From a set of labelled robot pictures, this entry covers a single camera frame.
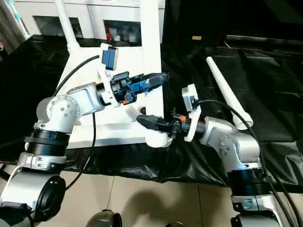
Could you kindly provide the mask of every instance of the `black plastic sheet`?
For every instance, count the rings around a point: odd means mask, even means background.
[[[81,46],[100,40],[82,39]],[[68,59],[62,37],[33,36],[0,62],[0,160],[14,164],[22,136],[36,121],[36,105],[51,96]],[[291,192],[303,192],[303,57],[294,54],[234,49],[198,49],[186,55],[175,46],[162,50],[162,70],[171,80],[164,88],[165,110],[185,114],[181,89],[195,83],[200,98],[224,101],[206,64],[213,56],[224,77],[254,120],[268,165]],[[202,116],[232,121],[216,104],[202,106]],[[94,148],[86,173],[119,175],[157,182],[228,184],[217,153],[194,138],[174,140],[168,148],[130,144]],[[67,170],[79,171],[90,148],[67,150]]]

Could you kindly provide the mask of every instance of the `black cable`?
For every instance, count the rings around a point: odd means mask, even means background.
[[[237,117],[239,117],[240,120],[243,122],[243,124],[244,124],[244,125],[247,127],[247,129],[250,131],[252,137],[254,137],[255,140],[257,141],[257,143],[259,144],[258,138],[257,138],[257,136],[255,135],[255,133],[253,132],[253,130],[251,129],[251,127],[248,125],[248,123],[245,121],[245,119],[244,119],[244,118],[243,118],[235,109],[233,109],[231,106],[229,106],[229,105],[227,105],[227,104],[225,104],[225,103],[222,103],[222,102],[220,102],[220,101],[217,101],[217,100],[198,100],[198,103],[199,103],[199,104],[201,104],[201,103],[210,103],[210,102],[211,102],[211,103],[217,103],[217,104],[220,105],[221,107],[224,107],[225,109],[227,109],[227,110],[233,112]],[[264,155],[263,155],[263,152],[261,151],[261,146],[260,146],[260,145],[259,145],[259,147],[260,147],[260,161],[261,161],[261,164],[262,164],[262,167],[263,167],[263,170],[264,170],[264,175],[265,175],[265,176],[268,176],[268,174],[267,174],[268,169],[267,169],[267,166],[266,166],[266,163],[265,163]],[[272,174],[272,176],[273,176],[275,179],[276,179],[276,178],[278,179],[278,177],[276,177],[276,176],[273,174],[273,172],[271,172],[271,174]],[[277,193],[276,190],[274,189],[274,186],[273,186],[273,184],[272,184],[271,182],[269,182],[269,186],[270,186],[270,188],[271,188],[271,191],[272,191],[274,197],[276,198],[277,202],[279,203],[279,205],[280,205],[282,211],[284,212],[284,214],[285,214],[285,216],[286,216],[286,218],[287,218],[287,220],[288,220],[290,226],[291,226],[291,227],[296,227],[295,223],[293,222],[292,218],[290,217],[290,215],[289,215],[289,213],[288,213],[288,211],[287,211],[285,205],[283,204],[282,200],[280,199],[278,193]],[[288,192],[286,191],[285,187],[283,187],[282,189],[283,189],[285,195],[288,194]],[[287,197],[287,199],[289,200],[289,202],[290,202],[291,205],[292,205],[292,204],[294,205],[294,202],[293,202],[293,200],[292,200],[292,198],[291,198],[290,196]],[[295,214],[296,214],[296,213],[299,214],[299,211],[298,211],[298,209],[297,209],[297,207],[296,207],[295,205],[292,206],[292,208],[293,208]],[[297,218],[299,227],[302,227],[302,220],[301,220],[300,214],[299,214],[298,217],[297,217],[297,215],[296,215],[296,218]]]
[[[64,86],[64,84],[68,81],[69,78],[71,78],[71,76],[78,71],[81,67],[83,67],[84,65],[86,65],[87,63],[89,63],[90,61],[94,60],[94,59],[98,59],[99,55],[95,55],[93,57],[90,57],[88,59],[86,59],[85,61],[83,61],[82,63],[80,63],[77,67],[75,67],[72,71],[70,71],[69,74],[67,74],[67,76],[64,78],[64,80],[59,84],[59,86],[57,87],[57,89],[55,90],[53,96],[56,96],[58,94],[58,92],[60,91],[60,89]],[[92,114],[93,116],[93,129],[94,129],[94,137],[93,137],[93,142],[91,147],[95,147],[95,143],[96,143],[96,117],[95,117],[95,113]],[[92,150],[89,151],[89,155],[87,157],[87,160],[85,162],[85,164],[83,165],[83,168],[79,171],[78,175],[75,177],[75,179],[73,179],[73,181],[65,188],[65,190],[69,190],[75,183],[76,181],[80,178],[80,176],[83,174],[84,170],[86,169],[90,158],[92,156]]]
[[[95,60],[99,58],[99,55],[90,57],[88,59],[86,59],[85,61],[83,61],[82,63],[80,63],[76,68],[74,68],[72,71],[70,71],[69,74],[67,74],[67,76],[64,78],[64,80],[59,84],[59,86],[57,87],[57,89],[55,90],[53,96],[56,96],[57,93],[60,91],[60,89],[63,87],[63,85],[67,82],[67,80],[76,72],[78,71],[81,67],[83,67],[84,65],[86,65],[87,63],[89,63],[92,60]]]
[[[295,205],[293,199],[291,198],[291,196],[288,193],[288,191],[285,188],[285,186],[282,184],[281,180],[276,175],[272,174],[272,176],[274,177],[274,179],[276,180],[276,182],[278,183],[278,185],[282,188],[282,191],[284,192],[285,197],[287,198],[287,200],[290,203],[290,206],[294,210],[294,215],[297,218],[298,226],[301,227],[303,225],[303,221],[302,221],[301,214],[300,214],[300,212],[297,209],[297,206]]]
[[[95,147],[95,143],[96,143],[96,117],[95,117],[95,113],[93,113],[93,127],[94,127],[94,138],[93,138],[93,142],[91,147]],[[90,150],[89,151],[89,155],[86,159],[86,162],[83,165],[83,168],[79,171],[78,175],[75,177],[75,179],[73,179],[73,181],[66,187],[66,191],[69,190],[75,183],[76,181],[81,177],[81,175],[83,174],[83,172],[85,171],[86,167],[89,164],[90,158],[92,156],[93,151]]]
[[[7,167],[7,165],[6,165],[6,164],[3,164],[3,165],[1,166],[1,168],[0,168],[0,171],[4,171],[6,167]]]

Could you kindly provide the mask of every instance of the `cable connector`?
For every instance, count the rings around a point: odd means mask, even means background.
[[[191,98],[190,102],[194,110],[197,109],[198,106],[200,106],[200,100],[198,99]]]

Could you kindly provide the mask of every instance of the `metal base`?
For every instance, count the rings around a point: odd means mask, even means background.
[[[122,227],[122,218],[119,213],[103,210],[95,214],[88,221],[86,227]]]

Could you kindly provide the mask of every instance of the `white bracket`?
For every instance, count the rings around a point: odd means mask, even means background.
[[[194,84],[190,84],[187,87],[182,89],[182,96],[185,103],[186,110],[188,112],[188,116],[191,119],[190,128],[188,130],[187,136],[184,137],[186,142],[191,142],[194,138],[197,124],[201,114],[201,107],[198,106],[196,109],[192,107],[191,100],[198,100],[198,93]]]

